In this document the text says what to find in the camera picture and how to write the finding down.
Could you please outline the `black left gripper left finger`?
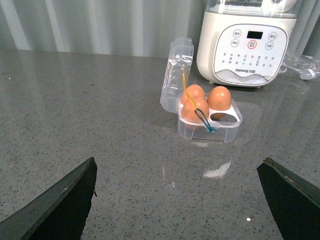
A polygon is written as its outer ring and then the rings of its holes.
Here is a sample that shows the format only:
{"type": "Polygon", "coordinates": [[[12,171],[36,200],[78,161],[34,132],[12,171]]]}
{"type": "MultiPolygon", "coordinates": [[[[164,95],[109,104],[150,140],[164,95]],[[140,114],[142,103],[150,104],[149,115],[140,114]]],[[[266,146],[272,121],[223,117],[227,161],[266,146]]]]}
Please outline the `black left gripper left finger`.
{"type": "Polygon", "coordinates": [[[2,240],[79,240],[95,195],[97,164],[90,157],[0,223],[2,240]]]}

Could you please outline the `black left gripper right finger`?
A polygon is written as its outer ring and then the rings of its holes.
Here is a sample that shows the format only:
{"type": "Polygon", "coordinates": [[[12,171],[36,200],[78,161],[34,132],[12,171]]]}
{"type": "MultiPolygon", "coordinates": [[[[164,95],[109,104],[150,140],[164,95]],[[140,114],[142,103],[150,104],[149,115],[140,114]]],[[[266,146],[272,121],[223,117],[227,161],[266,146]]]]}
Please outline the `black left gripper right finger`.
{"type": "Polygon", "coordinates": [[[273,219],[285,240],[320,238],[320,189],[270,157],[257,168],[273,219]]]}

